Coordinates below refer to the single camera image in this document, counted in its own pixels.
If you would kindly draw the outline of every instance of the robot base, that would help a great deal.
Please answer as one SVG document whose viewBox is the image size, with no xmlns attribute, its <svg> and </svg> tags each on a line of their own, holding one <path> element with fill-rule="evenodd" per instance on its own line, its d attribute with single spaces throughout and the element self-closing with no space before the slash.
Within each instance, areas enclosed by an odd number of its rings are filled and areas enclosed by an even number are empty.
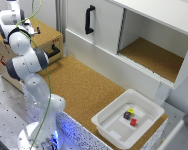
<svg viewBox="0 0 188 150">
<path fill-rule="evenodd" d="M 34 122 L 32 124 L 29 124 L 26 126 L 25 129 L 23 129 L 18 137 L 18 149 L 19 150 L 30 150 L 30 147 L 33 143 L 32 140 L 30 140 L 28 137 L 31 135 L 33 130 L 38 125 L 38 122 Z M 59 147 L 62 147 L 64 139 L 62 137 L 58 138 Z M 34 144 L 31 150 L 51 150 L 49 147 L 49 144 L 46 142 L 40 143 L 39 145 Z"/>
</svg>

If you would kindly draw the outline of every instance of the drawer handle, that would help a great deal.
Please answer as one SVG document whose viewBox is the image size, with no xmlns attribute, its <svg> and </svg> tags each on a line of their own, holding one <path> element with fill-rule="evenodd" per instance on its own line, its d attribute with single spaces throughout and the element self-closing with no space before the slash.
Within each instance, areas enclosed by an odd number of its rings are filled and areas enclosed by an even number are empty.
<svg viewBox="0 0 188 150">
<path fill-rule="evenodd" d="M 47 53 L 48 58 L 51 58 L 51 57 L 55 56 L 56 54 L 60 53 L 60 50 L 57 47 L 55 47 L 54 44 L 52 45 L 52 50 L 53 50 L 53 52 Z"/>
<path fill-rule="evenodd" d="M 85 26 L 86 34 L 90 34 L 94 32 L 94 30 L 90 28 L 90 12 L 93 10 L 95 10 L 95 7 L 92 5 L 90 5 L 90 8 L 86 10 L 86 26 Z"/>
</svg>

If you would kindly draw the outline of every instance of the work surface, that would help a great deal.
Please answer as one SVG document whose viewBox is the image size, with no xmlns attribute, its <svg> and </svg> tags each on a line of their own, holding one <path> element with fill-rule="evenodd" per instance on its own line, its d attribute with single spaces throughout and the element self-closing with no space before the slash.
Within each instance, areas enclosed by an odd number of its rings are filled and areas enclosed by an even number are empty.
<svg viewBox="0 0 188 150">
<path fill-rule="evenodd" d="M 64 111 L 114 150 L 117 149 L 99 134 L 96 126 L 91 123 L 91 118 L 125 92 L 125 89 L 71 56 L 52 64 L 48 67 L 48 71 L 52 93 L 60 95 L 66 100 Z M 48 82 L 45 70 L 39 74 Z M 131 150 L 139 150 L 166 119 L 167 115 L 164 114 Z"/>
</svg>

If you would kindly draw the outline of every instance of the small object in bin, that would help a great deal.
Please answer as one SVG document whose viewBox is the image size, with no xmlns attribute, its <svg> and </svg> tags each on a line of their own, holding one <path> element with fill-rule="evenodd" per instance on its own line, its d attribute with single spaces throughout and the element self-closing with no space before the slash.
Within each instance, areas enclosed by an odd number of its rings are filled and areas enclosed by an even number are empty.
<svg viewBox="0 0 188 150">
<path fill-rule="evenodd" d="M 130 113 L 130 112 L 127 112 L 127 111 L 126 111 L 126 112 L 124 113 L 124 118 L 125 118 L 125 119 L 129 120 L 130 116 L 131 116 L 131 113 Z"/>
<path fill-rule="evenodd" d="M 130 125 L 135 127 L 136 126 L 136 122 L 137 122 L 137 120 L 132 118 Z"/>
<path fill-rule="evenodd" d="M 128 112 L 129 112 L 129 113 L 131 113 L 131 116 L 132 116 L 132 115 L 133 115 L 133 113 L 134 113 L 134 110 L 133 110 L 133 109 L 131 109 L 131 108 L 129 108 L 129 109 L 128 109 Z"/>
</svg>

